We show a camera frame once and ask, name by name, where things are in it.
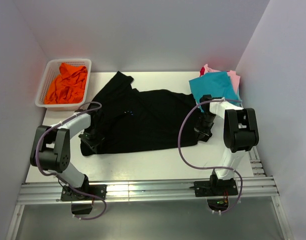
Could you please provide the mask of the black t-shirt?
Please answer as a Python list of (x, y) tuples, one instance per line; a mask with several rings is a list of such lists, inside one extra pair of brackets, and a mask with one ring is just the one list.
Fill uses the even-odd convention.
[(138, 91), (131, 76), (117, 72), (93, 101), (102, 104), (100, 132), (105, 140), (99, 155), (190, 147), (198, 143), (194, 127), (202, 114), (192, 94), (166, 89)]

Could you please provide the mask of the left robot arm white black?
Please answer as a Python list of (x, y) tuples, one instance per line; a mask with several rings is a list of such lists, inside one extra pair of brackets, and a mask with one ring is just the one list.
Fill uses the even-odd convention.
[(40, 125), (35, 132), (30, 154), (30, 164), (45, 176), (54, 176), (62, 186), (60, 200), (104, 200), (107, 186), (91, 185), (86, 174), (71, 163), (71, 139), (78, 136), (88, 149), (96, 154), (104, 142), (99, 133), (103, 119), (102, 110), (76, 111), (57, 124)]

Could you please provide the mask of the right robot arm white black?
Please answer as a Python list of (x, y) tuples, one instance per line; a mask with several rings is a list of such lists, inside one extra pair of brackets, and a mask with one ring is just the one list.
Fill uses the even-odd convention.
[(199, 141), (207, 142), (216, 117), (223, 119), (223, 142), (225, 149), (220, 160), (220, 167), (213, 169), (209, 180), (195, 181), (193, 189), (196, 197), (229, 197), (238, 195), (234, 172), (241, 160), (259, 142), (259, 132), (255, 110), (242, 108), (227, 101), (214, 102), (210, 94), (203, 95), (200, 103), (202, 116), (194, 131)]

